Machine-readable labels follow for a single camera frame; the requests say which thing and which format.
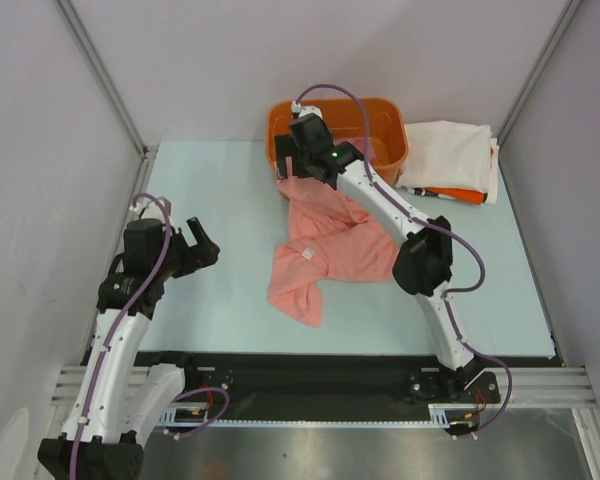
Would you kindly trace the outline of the light pink t-shirt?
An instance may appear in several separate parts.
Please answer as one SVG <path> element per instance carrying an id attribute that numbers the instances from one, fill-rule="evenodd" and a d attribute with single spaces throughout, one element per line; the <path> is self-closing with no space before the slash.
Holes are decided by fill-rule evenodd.
<path id="1" fill-rule="evenodd" d="M 358 203 L 312 178 L 276 182 L 289 201 L 289 239 L 277 245 L 269 303 L 293 320 L 318 327 L 321 280 L 379 283 L 390 279 L 398 247 Z"/>

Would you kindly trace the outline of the orange plastic basket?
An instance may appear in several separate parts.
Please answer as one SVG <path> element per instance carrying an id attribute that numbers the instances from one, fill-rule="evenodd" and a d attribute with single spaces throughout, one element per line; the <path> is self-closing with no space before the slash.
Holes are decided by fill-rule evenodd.
<path id="1" fill-rule="evenodd" d="M 409 143 L 399 108 L 383 98 L 362 98 L 370 126 L 370 161 L 375 171 L 390 185 L 399 177 L 400 168 L 405 162 Z M 359 107 L 349 98 L 327 98 L 302 100 L 303 106 L 315 106 L 321 110 L 335 143 L 347 140 L 363 151 L 363 117 Z M 274 105 L 266 122 L 265 152 L 272 168 L 275 168 L 274 138 L 289 133 L 292 120 L 291 101 Z"/>

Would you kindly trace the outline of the dark pink t-shirt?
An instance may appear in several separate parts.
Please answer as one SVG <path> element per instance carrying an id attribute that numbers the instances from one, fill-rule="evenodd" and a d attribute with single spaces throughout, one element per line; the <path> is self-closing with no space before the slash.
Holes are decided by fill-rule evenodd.
<path id="1" fill-rule="evenodd" d="M 365 137 L 354 137 L 348 139 L 348 142 L 364 155 L 366 161 L 372 166 L 375 166 L 377 155 L 373 143 L 370 140 L 367 140 Z"/>

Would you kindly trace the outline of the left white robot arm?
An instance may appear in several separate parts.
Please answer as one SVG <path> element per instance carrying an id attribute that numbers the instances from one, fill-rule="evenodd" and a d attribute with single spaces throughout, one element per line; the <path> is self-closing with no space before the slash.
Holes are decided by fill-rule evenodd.
<path id="1" fill-rule="evenodd" d="M 53 478 L 138 478 L 148 437 L 168 405 L 199 392 L 200 374 L 170 363 L 150 367 L 140 388 L 128 392 L 166 282 L 218 260 L 220 249 L 200 221 L 186 223 L 194 245 L 159 216 L 127 224 L 123 250 L 98 288 L 93 341 L 76 400 L 58 436 L 43 439 L 38 448 L 38 460 Z"/>

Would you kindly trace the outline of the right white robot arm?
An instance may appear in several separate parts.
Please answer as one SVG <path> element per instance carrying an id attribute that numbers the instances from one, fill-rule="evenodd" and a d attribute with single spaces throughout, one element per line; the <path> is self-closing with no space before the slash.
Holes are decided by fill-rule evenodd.
<path id="1" fill-rule="evenodd" d="M 274 137 L 276 173 L 314 178 L 362 206 L 399 248 L 392 267 L 398 286 L 424 312 L 442 370 L 441 388 L 453 401 L 473 394 L 482 375 L 481 355 L 469 345 L 452 298 L 452 242 L 459 238 L 443 216 L 426 218 L 376 173 L 349 142 L 298 146 L 289 134 Z"/>

